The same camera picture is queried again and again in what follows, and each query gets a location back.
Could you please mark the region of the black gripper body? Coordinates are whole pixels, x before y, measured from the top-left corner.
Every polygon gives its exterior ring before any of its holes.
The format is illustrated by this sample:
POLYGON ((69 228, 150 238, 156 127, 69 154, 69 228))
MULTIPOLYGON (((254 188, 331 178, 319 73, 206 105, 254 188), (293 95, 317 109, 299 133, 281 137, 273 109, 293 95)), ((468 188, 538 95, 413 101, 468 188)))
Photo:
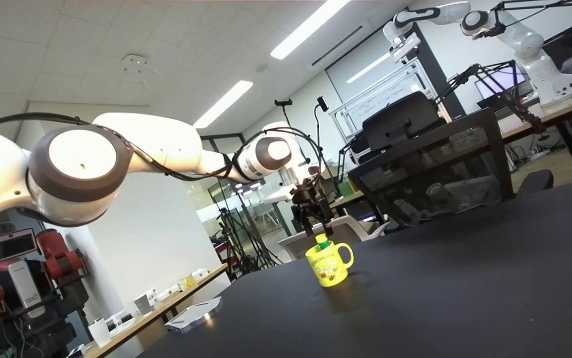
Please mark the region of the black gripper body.
POLYGON ((331 210, 313 178, 303 178, 291 188, 291 214, 305 232, 311 232, 311 218, 327 226, 331 210))

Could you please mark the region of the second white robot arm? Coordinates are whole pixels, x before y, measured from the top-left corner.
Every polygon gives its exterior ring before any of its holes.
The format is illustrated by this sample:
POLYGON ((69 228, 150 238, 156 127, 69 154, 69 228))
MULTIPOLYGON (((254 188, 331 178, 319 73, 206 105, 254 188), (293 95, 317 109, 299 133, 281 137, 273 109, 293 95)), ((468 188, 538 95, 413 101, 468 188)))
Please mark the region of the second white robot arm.
POLYGON ((516 19, 504 1, 490 9, 472 9, 468 0, 446 1, 416 9, 399 9, 385 25, 383 35, 395 57, 403 57, 414 39, 409 35, 416 21, 458 23, 464 35, 496 37, 512 49, 512 57, 526 71, 542 105, 572 97, 572 73, 563 73, 542 49, 544 37, 516 19))

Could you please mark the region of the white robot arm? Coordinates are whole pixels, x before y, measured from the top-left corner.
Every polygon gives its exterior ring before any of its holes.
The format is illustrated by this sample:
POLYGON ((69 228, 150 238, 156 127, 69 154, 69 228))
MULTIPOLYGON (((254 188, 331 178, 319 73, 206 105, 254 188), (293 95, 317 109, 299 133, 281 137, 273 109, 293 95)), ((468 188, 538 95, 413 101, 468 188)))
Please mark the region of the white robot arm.
POLYGON ((55 127, 21 146, 0 135, 0 212, 15 208, 59 226, 107 212, 130 172, 260 180, 301 156, 311 137, 273 121, 230 152, 206 148, 198 129, 170 117, 109 111, 91 121, 51 113, 55 127))

